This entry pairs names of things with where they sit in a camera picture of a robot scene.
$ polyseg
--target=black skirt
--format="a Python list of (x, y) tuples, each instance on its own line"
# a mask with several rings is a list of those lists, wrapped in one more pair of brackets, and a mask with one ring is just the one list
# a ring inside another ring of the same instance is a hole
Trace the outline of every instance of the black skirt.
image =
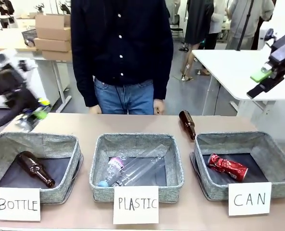
[(189, 18), (186, 27), (185, 43), (195, 45), (207, 37), (213, 12), (213, 0), (188, 0)]

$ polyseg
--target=jeans pocket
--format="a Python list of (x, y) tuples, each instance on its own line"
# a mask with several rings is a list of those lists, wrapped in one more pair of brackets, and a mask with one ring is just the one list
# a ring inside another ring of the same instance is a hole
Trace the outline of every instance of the jeans pocket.
[(108, 88), (108, 84), (99, 81), (97, 78), (94, 79), (94, 85), (97, 88), (102, 89), (102, 90), (105, 90)]
[(150, 80), (147, 80), (145, 82), (139, 83), (137, 85), (140, 88), (144, 88), (144, 87), (147, 87), (147, 86), (152, 85), (152, 84), (153, 84), (153, 81), (150, 79)]

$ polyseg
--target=gray pants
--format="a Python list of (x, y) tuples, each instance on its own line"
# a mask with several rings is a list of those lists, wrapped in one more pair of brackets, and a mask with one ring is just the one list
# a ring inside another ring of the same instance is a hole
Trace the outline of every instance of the gray pants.
[[(227, 40), (226, 50), (236, 50), (238, 47), (240, 39), (233, 37), (230, 33)], [(252, 48), (254, 37), (244, 38), (241, 44), (241, 50), (250, 50)]]

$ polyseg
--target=crushed soda can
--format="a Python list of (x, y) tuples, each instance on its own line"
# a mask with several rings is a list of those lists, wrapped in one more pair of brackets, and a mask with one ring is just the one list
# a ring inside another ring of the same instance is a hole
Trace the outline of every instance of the crushed soda can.
[(233, 179), (237, 181), (243, 181), (248, 171), (248, 168), (246, 166), (232, 160), (220, 158), (216, 154), (212, 154), (209, 157), (208, 166), (218, 172), (228, 173)]

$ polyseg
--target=person in gray sweatshirt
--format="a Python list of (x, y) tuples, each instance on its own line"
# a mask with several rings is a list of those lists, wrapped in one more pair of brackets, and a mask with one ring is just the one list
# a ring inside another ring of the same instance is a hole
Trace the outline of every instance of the person in gray sweatshirt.
[[(230, 34), (226, 50), (237, 49), (251, 1), (252, 0), (233, 0), (229, 9), (226, 9), (227, 16), (231, 19)], [(271, 18), (273, 11), (274, 3), (272, 0), (254, 0), (253, 8), (242, 40), (241, 50), (251, 49), (259, 17), (268, 21)]]

